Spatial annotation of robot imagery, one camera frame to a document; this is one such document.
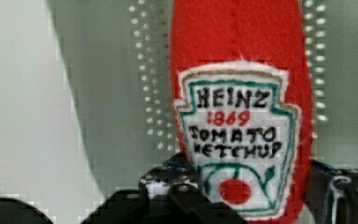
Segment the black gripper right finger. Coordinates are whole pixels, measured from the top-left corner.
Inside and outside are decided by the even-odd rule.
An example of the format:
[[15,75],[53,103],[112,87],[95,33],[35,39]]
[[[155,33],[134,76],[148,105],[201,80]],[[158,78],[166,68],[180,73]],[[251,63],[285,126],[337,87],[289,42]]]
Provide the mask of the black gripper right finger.
[[316,224],[358,224],[358,169],[312,161],[304,201]]

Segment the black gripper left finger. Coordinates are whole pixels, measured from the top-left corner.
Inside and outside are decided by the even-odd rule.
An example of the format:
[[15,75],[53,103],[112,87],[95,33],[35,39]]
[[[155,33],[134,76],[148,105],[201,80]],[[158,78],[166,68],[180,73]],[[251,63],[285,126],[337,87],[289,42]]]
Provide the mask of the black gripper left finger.
[[246,224],[227,204],[207,199],[198,180],[178,153],[143,175],[137,189],[114,193],[81,224]]

